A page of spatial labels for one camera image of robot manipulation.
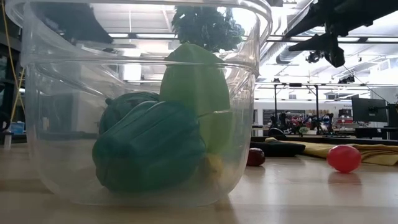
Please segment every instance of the transparent bowl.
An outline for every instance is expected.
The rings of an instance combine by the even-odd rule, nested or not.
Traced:
[[[144,2],[7,2],[31,157],[72,202],[206,205],[246,166],[268,4]]]

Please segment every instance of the yellow cable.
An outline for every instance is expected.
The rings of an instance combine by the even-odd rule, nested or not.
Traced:
[[[9,39],[9,35],[8,35],[8,25],[7,25],[7,20],[6,20],[6,8],[4,7],[4,0],[1,1],[1,6],[2,6],[2,7],[1,7],[1,8],[2,8],[2,18],[4,19],[4,28],[5,28],[5,30],[6,30],[6,39],[7,39],[7,45],[8,45],[8,53],[9,53],[9,55],[10,55],[10,60],[11,60],[12,74],[13,74],[13,76],[14,76],[15,85],[17,85],[17,83],[18,83],[18,86],[17,86],[17,97],[16,97],[16,99],[15,99],[14,106],[12,107],[12,113],[11,113],[11,120],[10,120],[10,122],[12,122],[12,120],[14,119],[15,110],[16,110],[16,106],[17,106],[18,100],[21,101],[22,110],[23,110],[24,113],[25,113],[24,102],[22,101],[21,94],[19,93],[19,89],[20,89],[21,86],[22,86],[22,79],[23,79],[23,77],[24,77],[24,71],[25,71],[25,69],[22,69],[21,79],[20,79],[19,82],[18,82],[18,78],[17,78],[17,75],[16,75],[16,73],[15,73],[14,61],[12,60],[12,52],[11,52],[11,47],[10,47],[10,39]]]

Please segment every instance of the wooden table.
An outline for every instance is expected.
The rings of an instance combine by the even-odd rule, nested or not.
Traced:
[[[267,158],[246,169],[228,197],[198,208],[75,205],[49,192],[25,145],[0,149],[0,223],[397,223],[398,168],[363,164],[339,174],[311,157]]]

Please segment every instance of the cable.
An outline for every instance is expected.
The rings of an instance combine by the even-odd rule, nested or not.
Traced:
[[[8,53],[10,55],[10,60],[11,60],[12,75],[14,76],[15,85],[17,85],[17,96],[16,96],[14,105],[12,107],[12,112],[11,112],[11,120],[10,120],[10,122],[12,122],[12,120],[14,119],[15,110],[16,110],[16,106],[17,106],[18,100],[21,101],[22,110],[24,111],[24,114],[25,114],[24,102],[22,101],[21,94],[19,93],[19,89],[22,86],[22,79],[24,77],[25,69],[22,69],[21,79],[18,81],[16,72],[15,72],[14,63],[13,63],[13,60],[12,60],[12,52],[11,52],[11,47],[10,47],[10,38],[9,38],[9,34],[8,34],[8,25],[7,25],[7,20],[6,20],[7,17],[6,17],[6,10],[5,10],[5,7],[4,7],[4,0],[1,0],[1,8],[2,8],[2,18],[4,20],[4,29],[6,30],[6,39],[7,39],[7,45],[8,45]]]
[[[388,102],[386,99],[384,99],[381,95],[379,95],[379,94],[376,93],[374,90],[372,90],[370,87],[368,87],[367,84],[365,84],[364,82],[362,82],[357,76],[354,75],[353,72],[351,72],[350,70],[348,70],[348,68],[347,68],[345,65],[343,65],[343,67],[344,67],[348,72],[350,72],[350,74],[352,74],[352,76],[354,76],[360,83],[362,83],[362,85],[364,85],[364,86],[365,86],[366,88],[368,88],[372,93],[376,94],[378,97],[382,98],[383,100],[385,100],[385,101],[389,104],[389,102]]]

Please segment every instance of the dark red toy fruit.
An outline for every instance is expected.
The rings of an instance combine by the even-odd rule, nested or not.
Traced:
[[[351,172],[361,164],[361,153],[352,146],[335,146],[326,159],[337,171]]]
[[[266,157],[264,152],[258,148],[251,148],[249,149],[249,157],[247,166],[259,166],[266,161]]]

